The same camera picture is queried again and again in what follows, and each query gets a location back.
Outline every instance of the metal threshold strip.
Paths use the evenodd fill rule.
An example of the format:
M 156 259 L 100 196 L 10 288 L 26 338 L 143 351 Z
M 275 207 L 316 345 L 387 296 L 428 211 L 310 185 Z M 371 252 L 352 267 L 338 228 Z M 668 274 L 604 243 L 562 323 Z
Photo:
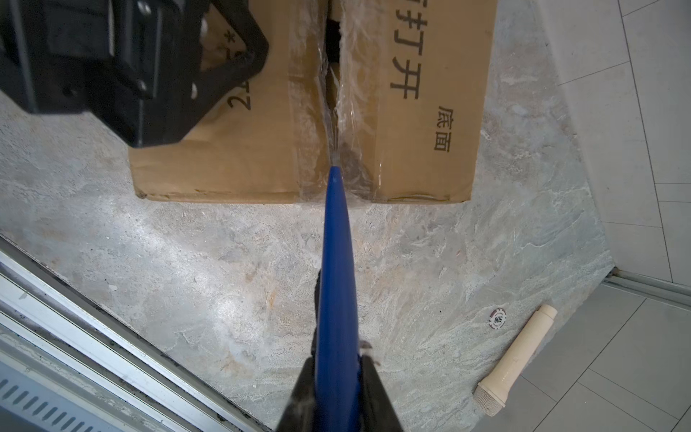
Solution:
M 640 294 L 679 308 L 691 310 L 691 287 L 614 268 L 605 285 Z
M 42 337 L 29 323 L 0 311 L 1 324 L 172 431 L 270 431 L 2 238 L 0 301 L 157 404 L 123 390 L 111 378 Z

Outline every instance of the black mechanical part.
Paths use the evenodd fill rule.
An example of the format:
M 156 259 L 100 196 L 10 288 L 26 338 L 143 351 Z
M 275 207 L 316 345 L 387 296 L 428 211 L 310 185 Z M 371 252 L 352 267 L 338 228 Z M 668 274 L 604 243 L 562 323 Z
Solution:
M 213 4 L 246 51 L 200 71 Z M 0 89 L 30 113 L 91 110 L 132 147 L 178 142 L 264 66 L 246 0 L 0 0 Z

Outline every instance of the blue blade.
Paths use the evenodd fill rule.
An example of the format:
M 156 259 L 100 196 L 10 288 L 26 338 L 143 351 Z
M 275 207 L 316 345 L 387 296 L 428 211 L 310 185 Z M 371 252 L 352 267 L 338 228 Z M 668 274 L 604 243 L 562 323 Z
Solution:
M 350 221 L 341 169 L 331 167 L 326 190 L 314 392 L 317 432 L 358 430 L 357 298 Z

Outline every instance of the brown cardboard box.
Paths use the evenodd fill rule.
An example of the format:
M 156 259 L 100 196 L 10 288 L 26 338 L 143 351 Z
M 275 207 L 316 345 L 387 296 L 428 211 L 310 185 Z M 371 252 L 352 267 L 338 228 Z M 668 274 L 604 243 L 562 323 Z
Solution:
M 343 0 L 346 187 L 378 202 L 471 198 L 496 0 Z
M 253 0 L 269 40 L 264 69 L 235 88 L 178 144 L 131 149 L 135 190 L 151 200 L 292 203 L 324 190 L 328 132 L 320 57 L 326 0 Z M 242 50 L 217 11 L 202 69 Z

